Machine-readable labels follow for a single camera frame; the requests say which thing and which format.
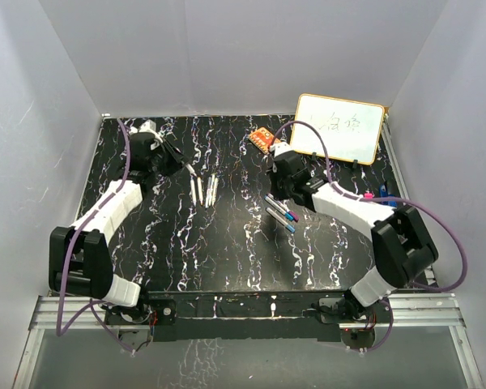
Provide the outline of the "dark green capped marker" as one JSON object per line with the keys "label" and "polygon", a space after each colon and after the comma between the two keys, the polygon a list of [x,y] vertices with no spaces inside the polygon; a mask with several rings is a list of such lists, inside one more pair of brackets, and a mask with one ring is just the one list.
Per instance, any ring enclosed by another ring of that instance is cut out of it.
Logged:
{"label": "dark green capped marker", "polygon": [[185,167],[193,177],[197,177],[197,174],[191,164],[186,164]]}

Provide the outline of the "teal capped white marker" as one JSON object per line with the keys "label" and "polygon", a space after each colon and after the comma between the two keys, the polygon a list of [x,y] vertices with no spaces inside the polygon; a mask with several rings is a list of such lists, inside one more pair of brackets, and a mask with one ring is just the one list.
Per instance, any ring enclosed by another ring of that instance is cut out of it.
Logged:
{"label": "teal capped white marker", "polygon": [[196,179],[194,177],[190,178],[190,194],[191,200],[194,206],[197,204],[197,191],[196,191]]}

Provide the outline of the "orange capped white marker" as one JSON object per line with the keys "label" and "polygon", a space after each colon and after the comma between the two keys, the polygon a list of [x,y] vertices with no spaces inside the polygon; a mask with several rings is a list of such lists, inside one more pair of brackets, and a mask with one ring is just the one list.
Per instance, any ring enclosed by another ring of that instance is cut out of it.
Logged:
{"label": "orange capped white marker", "polygon": [[204,196],[203,196],[203,180],[200,177],[197,177],[197,187],[198,187],[198,201],[200,205],[203,205]]}

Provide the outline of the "green capped white marker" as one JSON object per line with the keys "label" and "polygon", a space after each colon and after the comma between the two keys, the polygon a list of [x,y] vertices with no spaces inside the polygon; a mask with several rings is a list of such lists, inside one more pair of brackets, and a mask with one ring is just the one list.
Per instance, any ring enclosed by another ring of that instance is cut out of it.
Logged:
{"label": "green capped white marker", "polygon": [[212,206],[215,202],[215,190],[218,183],[218,177],[215,174],[211,175],[211,192],[210,192],[210,205]]}

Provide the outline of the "dark blue capped marker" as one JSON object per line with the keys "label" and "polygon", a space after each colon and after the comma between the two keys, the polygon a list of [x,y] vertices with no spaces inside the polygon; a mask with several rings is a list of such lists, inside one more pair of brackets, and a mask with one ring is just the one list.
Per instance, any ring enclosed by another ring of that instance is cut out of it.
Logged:
{"label": "dark blue capped marker", "polygon": [[212,189],[214,184],[215,176],[213,174],[207,180],[207,190],[206,190],[206,199],[205,199],[205,207],[209,208],[211,206],[211,199],[212,199]]}

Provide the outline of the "yellow capped white marker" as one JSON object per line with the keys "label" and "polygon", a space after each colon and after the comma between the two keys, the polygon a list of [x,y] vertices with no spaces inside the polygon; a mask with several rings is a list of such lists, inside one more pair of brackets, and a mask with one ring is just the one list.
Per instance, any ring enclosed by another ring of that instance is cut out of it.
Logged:
{"label": "yellow capped white marker", "polygon": [[215,202],[215,199],[216,199],[218,185],[219,185],[219,178],[217,176],[215,176],[214,181],[213,181],[213,189],[212,189],[212,192],[211,192],[213,202]]}

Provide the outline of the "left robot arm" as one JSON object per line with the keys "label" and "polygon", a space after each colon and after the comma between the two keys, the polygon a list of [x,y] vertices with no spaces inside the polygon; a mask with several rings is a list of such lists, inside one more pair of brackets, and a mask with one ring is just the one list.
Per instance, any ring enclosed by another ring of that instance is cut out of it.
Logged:
{"label": "left robot arm", "polygon": [[187,164],[183,153],[155,132],[129,136],[125,171],[109,183],[96,203],[69,227],[49,237],[49,287],[63,294],[91,297],[120,306],[133,323],[143,323],[151,303],[141,286],[113,270],[109,243],[127,216],[144,200],[150,179],[170,176]]}

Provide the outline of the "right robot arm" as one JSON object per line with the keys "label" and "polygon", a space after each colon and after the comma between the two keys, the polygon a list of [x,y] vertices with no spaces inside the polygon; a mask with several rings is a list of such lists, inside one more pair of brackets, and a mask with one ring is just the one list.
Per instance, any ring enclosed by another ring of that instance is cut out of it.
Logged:
{"label": "right robot arm", "polygon": [[417,209],[397,202],[396,207],[366,200],[319,174],[313,176],[300,154],[285,143],[270,147],[271,195],[291,199],[312,212],[330,216],[368,238],[374,266],[331,308],[340,317],[357,322],[373,313],[374,304],[403,289],[438,259],[438,251]]}

